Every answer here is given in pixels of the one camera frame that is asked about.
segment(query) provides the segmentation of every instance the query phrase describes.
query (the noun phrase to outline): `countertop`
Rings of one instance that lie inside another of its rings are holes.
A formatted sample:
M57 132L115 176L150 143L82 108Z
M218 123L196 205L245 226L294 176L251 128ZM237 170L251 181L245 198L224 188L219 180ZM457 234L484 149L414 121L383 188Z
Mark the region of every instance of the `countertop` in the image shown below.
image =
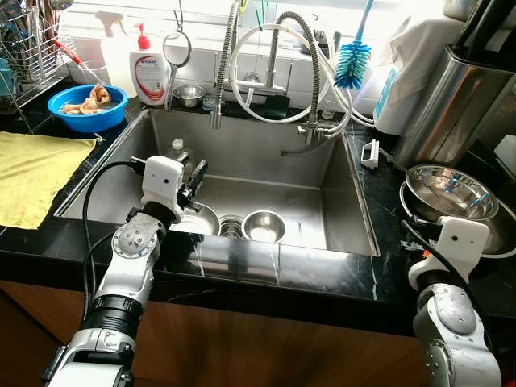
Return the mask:
M70 131L46 110L46 101L65 87L66 84L60 84L26 106L29 122L37 127L35 134L85 138L83 134ZM82 289L85 242L81 221L53 214L106 151L116 145L119 135L140 110L139 102L131 100L124 122L102 133L104 142L92 151L58 193L39 230L0 228L0 279ZM19 121L1 120L4 131L29 132ZM385 160L381 160L374 171L360 165L362 145L372 138L379 139L384 148L392 147L395 141L392 136L357 125L350 124L347 129L347 143L381 256L169 232L155 267L151 299L413 335L417 294L406 279L408 254L400 247L400 240L407 240L400 224L405 215L398 199L404 174ZM91 222L92 240L116 228L114 224ZM99 248L96 259L98 276L101 276L110 259L108 243ZM504 260L482 259L471 277L472 291L490 322L500 329L516 331L516 256Z

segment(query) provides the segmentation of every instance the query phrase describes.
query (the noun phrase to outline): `blue plastic basin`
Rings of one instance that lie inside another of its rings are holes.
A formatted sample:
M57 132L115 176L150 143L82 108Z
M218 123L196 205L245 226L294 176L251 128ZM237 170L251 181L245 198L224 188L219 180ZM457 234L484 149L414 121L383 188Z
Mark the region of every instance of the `blue plastic basin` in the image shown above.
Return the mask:
M94 85L76 86L54 95L48 100L48 109L58 117L61 117L66 126L73 131L83 133L96 133L105 131L122 122L127 105L127 94L116 86L104 85L111 95L111 101L118 103L117 106L109 110L96 114L64 114L59 109L67 103L80 105L89 97Z

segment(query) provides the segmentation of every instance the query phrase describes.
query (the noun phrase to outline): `yellow towel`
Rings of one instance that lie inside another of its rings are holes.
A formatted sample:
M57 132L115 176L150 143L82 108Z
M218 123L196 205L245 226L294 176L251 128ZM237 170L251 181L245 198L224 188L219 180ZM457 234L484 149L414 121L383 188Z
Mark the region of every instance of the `yellow towel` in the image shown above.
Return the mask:
M0 225L37 229L95 142L0 132Z

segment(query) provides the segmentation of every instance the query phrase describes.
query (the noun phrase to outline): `stainless steel sink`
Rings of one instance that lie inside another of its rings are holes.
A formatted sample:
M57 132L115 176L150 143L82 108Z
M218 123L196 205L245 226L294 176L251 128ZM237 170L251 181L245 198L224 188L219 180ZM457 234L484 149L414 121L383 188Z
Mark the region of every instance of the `stainless steel sink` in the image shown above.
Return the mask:
M204 114L146 110L96 169L131 156L164 155L174 139L182 138L193 149L195 160L204 158L209 163L197 201L219 217L243 218L255 210L272 210L286 223L283 244L379 254L342 138L307 156L284 157L281 150L303 148L294 125L224 117L223 127L211 130L208 122ZM77 187L56 216L81 218L90 178ZM89 219L124 223L127 212L139 207L141 196L141 177L117 167L99 179L90 199Z

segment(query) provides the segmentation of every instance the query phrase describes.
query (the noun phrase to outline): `wire rack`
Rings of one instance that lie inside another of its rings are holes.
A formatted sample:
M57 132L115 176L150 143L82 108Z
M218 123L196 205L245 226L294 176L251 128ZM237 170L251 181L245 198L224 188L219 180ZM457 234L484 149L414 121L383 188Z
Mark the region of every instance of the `wire rack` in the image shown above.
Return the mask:
M6 69L0 71L0 82L8 94L0 97L0 112L18 111L27 122L21 108L68 75L63 65L70 59L55 39L76 52L73 38L62 34L59 23L50 23L35 6L4 18L0 31L0 57L7 60L10 70L8 77Z

